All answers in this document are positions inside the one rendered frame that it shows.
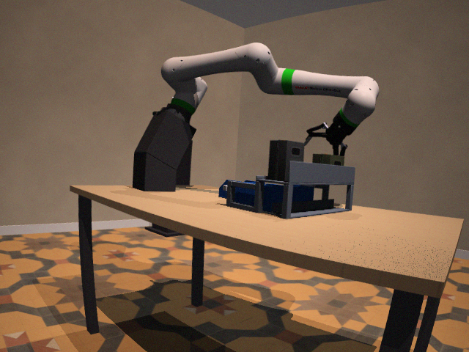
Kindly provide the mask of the blue bin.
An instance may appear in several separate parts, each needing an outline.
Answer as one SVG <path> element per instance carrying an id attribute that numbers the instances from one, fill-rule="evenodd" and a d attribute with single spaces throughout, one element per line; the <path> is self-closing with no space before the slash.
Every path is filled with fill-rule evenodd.
<path id="1" fill-rule="evenodd" d="M 283 202 L 284 186 L 266 184 L 264 190 L 263 210 L 271 212 L 273 202 Z M 234 196 L 234 202 L 254 206 L 255 190 L 249 188 L 239 189 Z"/>
<path id="2" fill-rule="evenodd" d="M 314 199 L 314 187 L 293 185 L 292 201 L 310 201 Z"/>
<path id="3" fill-rule="evenodd" d="M 228 181 L 234 181 L 234 180 L 226 180 L 223 185 L 227 185 Z M 243 183 L 253 183 L 256 184 L 256 181 L 250 181 L 250 180 L 245 180 Z M 223 191 L 223 185 L 219 188 L 219 197 L 226 198 L 227 191 Z M 241 189 L 240 187 L 235 187 L 235 193 Z"/>

